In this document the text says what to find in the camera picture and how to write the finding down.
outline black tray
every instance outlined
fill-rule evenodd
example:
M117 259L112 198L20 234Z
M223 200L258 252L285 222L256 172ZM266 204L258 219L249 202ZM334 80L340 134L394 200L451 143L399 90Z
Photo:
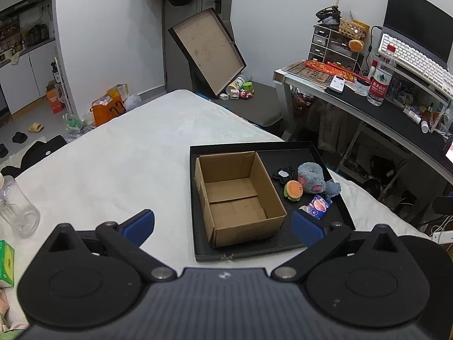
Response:
M195 259L197 261L217 261L226 258L257 256L304 247L292 232L291 219L293 211L300 206L309 204L313 199L313 194L304 194L300 201L291 202L283 195L283 186L277 180L273 179L273 185L287 212L285 222L283 222L280 231L275 236L268 239L234 244L221 248L213 248L209 243L204 227L200 197L198 196L195 186L195 160L197 157L204 154L246 151L256 151L260 155L264 167L271 178L272 173L279 168L292 166L297 170L298 166L304 162L316 162L322 167L324 179L329 180L332 178L322 162L318 151L311 142L260 142L190 147L190 191L192 200L193 245L195 248ZM323 220L329 223L342 221L351 229L355 229L351 215L341 196L333 198L332 206L327 210Z

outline gray plush toy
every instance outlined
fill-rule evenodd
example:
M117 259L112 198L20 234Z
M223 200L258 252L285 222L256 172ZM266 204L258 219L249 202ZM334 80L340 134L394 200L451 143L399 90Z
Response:
M302 185L305 193L324 193L327 200L331 201L332 197L341 192L339 182L334 182L333 179L324 181L322 167L317 163L306 162L301 164L297 169L297 174L297 181Z

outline electrical outlet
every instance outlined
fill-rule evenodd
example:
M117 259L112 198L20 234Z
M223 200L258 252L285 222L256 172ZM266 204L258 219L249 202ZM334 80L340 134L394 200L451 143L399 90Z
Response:
M432 240L438 244L453 243L453 231L439 231L438 233L434 233Z

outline black slipper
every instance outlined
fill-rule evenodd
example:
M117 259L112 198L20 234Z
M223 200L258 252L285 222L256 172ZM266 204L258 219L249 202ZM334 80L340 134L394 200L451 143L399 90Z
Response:
M24 143L27 140L27 135L21 132L17 132L13 137L14 143Z
M8 154L8 150L6 149L5 145L2 143L0 144L0 159L3 159Z

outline black screen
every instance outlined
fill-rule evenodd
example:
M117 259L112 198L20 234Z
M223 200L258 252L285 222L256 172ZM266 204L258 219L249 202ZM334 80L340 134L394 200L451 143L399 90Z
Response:
M426 0L389 0L384 27L413 40L445 63L453 42L453 18Z

